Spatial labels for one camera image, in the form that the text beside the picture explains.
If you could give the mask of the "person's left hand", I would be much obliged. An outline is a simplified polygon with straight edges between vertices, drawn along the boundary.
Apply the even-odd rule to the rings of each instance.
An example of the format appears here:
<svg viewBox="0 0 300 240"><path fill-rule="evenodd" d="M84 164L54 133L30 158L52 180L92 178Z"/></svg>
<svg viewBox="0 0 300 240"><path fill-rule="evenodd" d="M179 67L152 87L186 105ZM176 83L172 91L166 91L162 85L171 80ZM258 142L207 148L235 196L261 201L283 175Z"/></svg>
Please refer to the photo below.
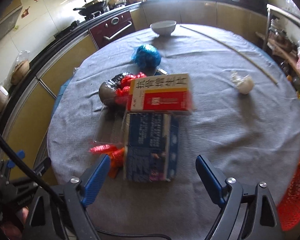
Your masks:
<svg viewBox="0 0 300 240"><path fill-rule="evenodd" d="M23 207L14 216L12 221L6 221L1 229L8 239L22 239L23 229L26 219L29 215L29 209Z"/></svg>

